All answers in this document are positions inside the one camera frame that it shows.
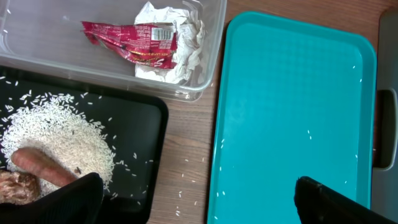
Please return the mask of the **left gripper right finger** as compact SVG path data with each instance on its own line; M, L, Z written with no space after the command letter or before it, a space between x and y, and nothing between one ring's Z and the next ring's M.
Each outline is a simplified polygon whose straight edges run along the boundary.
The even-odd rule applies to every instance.
M294 203L302 224L395 224L307 176L296 181Z

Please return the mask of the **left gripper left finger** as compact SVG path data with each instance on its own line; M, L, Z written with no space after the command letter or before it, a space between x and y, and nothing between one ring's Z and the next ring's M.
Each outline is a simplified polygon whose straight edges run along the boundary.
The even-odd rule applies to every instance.
M103 180L92 172L32 203L2 203L1 224L95 223L102 201Z

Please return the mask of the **orange carrot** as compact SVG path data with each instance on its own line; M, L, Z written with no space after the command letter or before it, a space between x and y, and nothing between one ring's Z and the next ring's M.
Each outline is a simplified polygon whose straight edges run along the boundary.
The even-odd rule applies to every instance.
M57 187L64 187L77 180L70 171L34 147L19 148L12 153L11 161L18 168Z

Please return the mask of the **red snack wrapper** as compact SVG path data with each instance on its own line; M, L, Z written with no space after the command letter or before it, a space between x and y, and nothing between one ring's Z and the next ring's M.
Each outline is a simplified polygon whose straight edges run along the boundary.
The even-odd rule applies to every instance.
M93 45L116 52L122 58L148 67L173 69L177 63L177 28L173 23L113 25L83 21L83 32Z

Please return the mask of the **white tissue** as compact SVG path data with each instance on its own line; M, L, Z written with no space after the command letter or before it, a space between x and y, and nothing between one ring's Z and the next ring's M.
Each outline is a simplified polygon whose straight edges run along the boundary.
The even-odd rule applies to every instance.
M187 82L200 63L203 49L205 25L198 18L198 11L172 7L156 9L147 2L136 16L134 23L150 22L171 22L177 26L177 51L172 57L172 61L177 65L171 70L136 65L135 76L172 84Z

